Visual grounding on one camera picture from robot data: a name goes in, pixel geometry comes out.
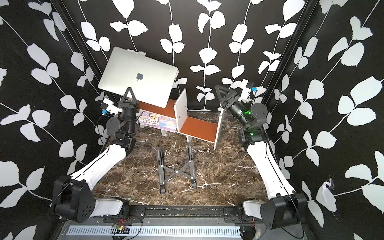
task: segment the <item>white leaf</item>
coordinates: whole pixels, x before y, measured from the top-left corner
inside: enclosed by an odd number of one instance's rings
[[[71,63],[79,70],[84,71],[84,58],[81,53],[73,52]]]
[[[323,215],[323,212],[321,211],[319,205],[317,205],[317,203],[315,203],[314,201],[310,201],[308,203],[308,209],[310,210],[310,212],[312,213],[314,218],[316,218],[319,225],[321,227],[323,227],[324,226],[324,215]]]
[[[204,26],[207,24],[210,17],[205,13],[200,13],[199,19],[197,20],[197,26],[199,27],[200,33],[203,33]]]
[[[277,23],[275,23],[275,24],[265,26],[264,29],[267,34],[271,34],[275,31],[280,31],[281,27]]]
[[[319,99],[324,96],[324,83],[319,80],[312,80],[308,87],[307,99]]]
[[[270,51],[264,51],[263,54],[267,56],[271,61],[275,60],[276,58],[279,58],[281,56],[280,53],[274,53],[272,54]]]
[[[63,142],[59,150],[60,157],[73,157],[73,142],[72,140],[68,140]]]
[[[297,90],[295,90],[295,100],[297,100],[297,101],[299,101],[301,103],[304,102],[303,95],[299,91],[297,91]]]
[[[209,63],[217,55],[217,52],[213,48],[203,48],[199,51],[199,55],[204,64]]]
[[[97,41],[95,28],[89,22],[81,22],[81,31],[86,38]]]
[[[274,60],[273,63],[268,68],[268,71],[273,72],[276,70],[277,66],[279,66],[280,60]]]
[[[348,114],[352,112],[355,105],[348,96],[341,96],[337,110],[340,114]]]
[[[93,40],[88,40],[86,43],[96,52],[100,51],[100,44],[98,42]]]
[[[28,3],[28,6],[32,9],[43,12],[43,13],[47,14],[48,16],[52,11],[52,6],[48,2],[43,2],[43,4],[41,4],[41,5],[38,3],[35,3],[35,2],[30,2],[30,3]]]
[[[77,109],[76,102],[71,95],[60,98],[61,105],[66,109]]]
[[[11,161],[0,161],[0,187],[12,186],[19,183],[19,168]]]
[[[308,196],[309,200],[312,200],[311,191],[310,191],[310,189],[308,188],[307,184],[304,181],[302,181],[301,189]]]
[[[36,135],[35,127],[33,123],[27,123],[20,127],[20,132],[26,137],[28,140],[33,142],[40,142],[40,138]]]
[[[308,130],[304,133],[303,139],[304,139],[305,143],[307,144],[307,147],[310,148],[312,146],[313,141],[312,141],[311,134]]]
[[[303,56],[306,56],[306,57],[312,56],[314,50],[316,49],[316,45],[318,41],[319,40],[315,36],[311,37],[311,39],[307,43],[307,46],[305,47]]]
[[[238,76],[243,74],[244,70],[245,70],[244,65],[240,65],[240,66],[232,68],[232,71],[231,71],[232,78],[235,80],[235,78],[237,78]]]
[[[384,192],[384,186],[369,184],[362,187],[362,193],[368,201],[377,207],[381,213],[384,213],[384,201],[382,198],[382,193]]]
[[[184,49],[184,43],[174,43],[173,44],[173,50],[175,53],[181,53],[181,51]]]
[[[121,15],[127,19],[133,10],[133,0],[112,0]]]
[[[105,37],[105,36],[100,37],[99,45],[106,52],[108,52],[109,49],[111,48],[111,44],[109,42],[109,39],[107,37]]]
[[[46,68],[49,63],[49,57],[48,55],[39,48],[36,44],[32,44],[26,48],[29,56],[35,60],[38,64],[40,64],[42,67]]]
[[[128,29],[128,25],[125,24],[125,23],[122,23],[121,21],[118,21],[118,22],[114,22],[114,23],[110,23],[109,24],[113,29],[115,29],[116,31],[121,31],[125,28]]]
[[[179,42],[183,39],[183,33],[181,32],[178,24],[169,25],[168,32],[173,43]]]
[[[199,93],[199,94],[197,95],[197,100],[200,102],[201,99],[202,99],[204,96],[205,96],[205,95],[204,95],[203,93]]]
[[[322,147],[322,148],[332,148],[335,146],[336,138],[326,131],[321,131],[316,138],[316,146]]]
[[[361,126],[376,119],[376,113],[370,108],[355,108],[347,118],[352,126]]]
[[[241,53],[246,53],[251,49],[254,40],[252,38],[248,38],[241,44]]]
[[[333,45],[331,51],[328,54],[328,61],[337,53],[348,48],[348,41],[346,37],[340,38],[335,45]]]
[[[51,114],[45,110],[36,110],[32,113],[33,121],[36,123],[39,127],[45,127],[48,125]]]
[[[304,0],[287,0],[283,5],[284,21],[288,21],[304,7]]]
[[[280,30],[279,38],[286,38],[293,34],[293,31],[296,28],[296,23],[288,23],[283,26]]]
[[[197,73],[198,71],[204,70],[204,67],[198,65],[198,66],[191,66],[189,67],[194,73]]]
[[[336,199],[332,192],[323,185],[317,191],[316,200],[329,211],[336,212]]]
[[[356,177],[368,181],[372,181],[371,170],[367,165],[359,164],[352,167],[345,172],[345,178]]]
[[[313,111],[312,106],[309,103],[302,103],[299,107],[299,112],[308,119],[312,119]]]
[[[17,202],[20,200],[22,195],[27,191],[28,189],[26,187],[21,187],[18,189],[15,189],[12,191],[10,195],[8,195],[1,203],[0,207],[7,208],[7,207],[14,207],[16,206]]]
[[[59,69],[56,63],[50,63],[47,67],[47,72],[53,78],[59,77]]]
[[[160,39],[160,44],[166,53],[172,53],[172,48],[173,48],[172,43],[168,39],[166,38]]]
[[[31,71],[31,76],[34,77],[37,81],[49,85],[52,83],[52,78],[49,76],[48,72],[40,68],[35,68]]]
[[[351,17],[349,23],[352,27],[352,40],[364,40],[373,35],[370,28],[361,28],[361,22],[356,16]]]
[[[363,103],[378,95],[381,91],[381,88],[381,82],[372,76],[354,86],[351,90],[351,96],[355,104],[359,105],[360,103]]]
[[[285,143],[288,143],[288,141],[289,141],[289,132],[288,132],[288,131],[283,132],[283,134],[281,135],[281,139],[282,139]]]
[[[266,67],[268,67],[269,66],[269,62],[268,61],[263,61],[261,64],[260,64],[260,66],[259,66],[259,74],[261,74],[262,73],[262,71],[266,68]]]
[[[128,30],[132,36],[139,36],[143,32],[148,31],[148,28],[137,20],[132,20],[128,23]]]
[[[319,155],[314,149],[308,148],[305,151],[305,155],[307,155],[307,158],[311,160],[317,167],[319,166]]]
[[[41,167],[41,168],[33,171],[28,176],[28,178],[26,179],[26,186],[27,186],[28,190],[33,191],[33,190],[36,190],[40,186],[41,177],[44,173],[44,169],[45,169],[45,167]]]
[[[345,66],[357,66],[364,55],[364,45],[360,42],[345,51],[341,57],[341,63]]]
[[[60,15],[57,12],[53,12],[52,16],[53,16],[53,21],[55,22],[56,27],[60,31],[65,31],[67,29],[67,27],[65,26],[65,24],[64,24],[63,20],[61,19]]]
[[[235,30],[233,31],[232,40],[241,43],[246,33],[247,33],[247,25],[238,24]]]
[[[50,19],[44,19],[43,23],[48,33],[53,37],[53,39],[55,39],[56,41],[59,41],[55,31],[55,23]]]
[[[293,62],[295,64],[297,64],[300,61],[302,56],[303,56],[303,48],[302,47],[298,47],[297,50],[296,50],[295,58],[293,59]]]

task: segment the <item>silver laptop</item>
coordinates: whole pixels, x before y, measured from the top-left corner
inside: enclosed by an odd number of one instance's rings
[[[178,73],[177,67],[114,47],[99,88],[124,95],[131,87],[137,100],[165,108]]]

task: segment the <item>leaf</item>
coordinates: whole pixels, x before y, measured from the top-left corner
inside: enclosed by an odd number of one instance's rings
[[[351,17],[349,23],[352,27],[352,40],[364,40],[373,35],[370,28],[361,27],[361,22],[356,16]]]
[[[319,205],[317,205],[317,203],[315,203],[314,201],[310,201],[308,203],[308,209],[310,210],[310,212],[312,213],[314,218],[316,218],[319,225],[321,227],[323,227],[324,226],[324,215],[323,215],[323,212],[321,211]]]
[[[331,51],[328,54],[328,61],[337,53],[348,48],[348,41],[346,37],[340,38],[335,45],[333,45]]]
[[[356,105],[368,101],[381,91],[382,84],[374,76],[356,84],[351,90],[351,96]]]
[[[284,21],[288,21],[304,7],[303,0],[287,0],[283,5]]]
[[[53,12],[52,16],[53,16],[53,21],[55,22],[56,27],[60,31],[65,31],[67,29],[67,26],[65,26],[65,24],[64,24],[62,18],[60,17],[60,15],[57,12]]]
[[[268,67],[269,66],[269,62],[268,61],[263,61],[261,64],[260,64],[260,66],[259,66],[259,74],[261,74],[262,73],[262,71],[266,68],[266,67]]]
[[[288,23],[283,26],[280,30],[279,38],[286,38],[293,34],[293,31],[296,28],[296,23]]]
[[[43,68],[46,68],[49,63],[48,55],[39,48],[36,44],[32,44],[26,48],[29,56],[35,60],[38,64],[40,64]]]
[[[347,118],[352,126],[361,126],[376,119],[376,113],[370,108],[355,108]]]
[[[309,160],[311,160],[317,167],[319,166],[319,155],[317,154],[316,150],[312,148],[308,148],[305,151],[305,155]]]
[[[252,45],[253,45],[253,42],[254,40],[252,38],[248,38],[247,40],[245,40],[242,44],[241,44],[241,53],[246,53],[249,51],[249,49],[251,49]]]
[[[243,74],[244,70],[245,70],[244,65],[240,65],[240,66],[232,68],[232,71],[231,71],[232,78],[235,80],[238,76]]]
[[[197,20],[197,26],[199,27],[200,33],[203,33],[204,26],[207,24],[210,17],[205,13],[200,13],[199,19]]]
[[[45,110],[36,110],[32,113],[33,121],[37,126],[46,127],[51,119],[51,114]]]
[[[128,23],[128,30],[132,36],[139,36],[143,32],[148,31],[148,28],[137,20],[132,20]]]
[[[89,22],[81,22],[81,31],[86,38],[97,41],[95,28]]]
[[[217,55],[217,52],[213,48],[203,48],[199,51],[199,55],[204,64],[209,63]]]
[[[220,69],[215,65],[208,65],[204,69],[205,75],[211,75],[211,74],[218,73],[218,72],[220,72]]]
[[[71,95],[60,98],[61,105],[66,109],[77,109],[76,102]]]
[[[133,0],[112,0],[121,15],[127,19],[133,10]]]
[[[109,49],[111,48],[111,44],[109,42],[109,39],[107,37],[105,37],[105,36],[100,37],[99,45],[106,52],[108,52]]]
[[[67,140],[63,142],[59,150],[60,157],[73,157],[73,142],[72,140]]]
[[[80,71],[84,71],[84,58],[81,53],[73,52],[71,57],[71,63]]]
[[[53,39],[55,39],[56,41],[60,41],[56,35],[55,23],[50,19],[44,19],[43,23],[44,23],[44,26],[47,29],[48,33],[53,37]]]
[[[364,45],[360,42],[345,51],[341,57],[341,63],[345,66],[357,66],[364,55]]]
[[[26,179],[26,186],[27,186],[28,190],[33,191],[33,190],[36,190],[40,186],[41,177],[44,173],[44,169],[45,169],[45,167],[41,167],[41,168],[33,171],[28,176],[28,178]]]
[[[47,72],[53,78],[59,77],[59,69],[56,63],[50,63],[47,67]]]
[[[384,201],[382,199],[382,194],[384,192],[384,186],[369,184],[362,187],[362,193],[368,201],[377,207],[381,213],[384,213]]]
[[[8,208],[16,206],[22,195],[27,191],[26,187],[21,187],[12,191],[1,203],[0,207]]]
[[[264,29],[267,34],[271,34],[275,31],[280,31],[281,27],[277,23],[275,23],[275,24],[265,26]]]
[[[336,138],[326,131],[321,131],[316,138],[316,146],[322,147],[322,148],[333,148],[335,146]]]
[[[0,187],[12,186],[19,183],[19,168],[11,161],[0,161]]]
[[[33,123],[27,123],[20,127],[20,132],[26,137],[28,140],[33,142],[40,142],[40,138],[36,135],[35,128]]]

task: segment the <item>marble floor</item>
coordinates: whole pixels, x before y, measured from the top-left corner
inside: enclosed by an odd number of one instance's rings
[[[219,113],[188,113],[205,121],[218,121]],[[238,124],[224,113],[221,135],[214,144],[192,140],[197,189],[182,175],[166,183],[166,194],[160,195],[156,147],[165,152],[165,165],[181,168],[187,161],[186,137],[159,129],[136,128],[133,152],[120,161],[93,189],[94,197],[120,197],[134,205],[236,205],[246,199],[266,201],[266,190],[253,160],[238,143]]]

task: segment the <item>white panel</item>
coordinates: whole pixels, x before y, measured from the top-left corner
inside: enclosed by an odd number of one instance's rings
[[[173,107],[175,108],[177,131],[180,132],[188,116],[187,90],[185,88],[181,92]]]

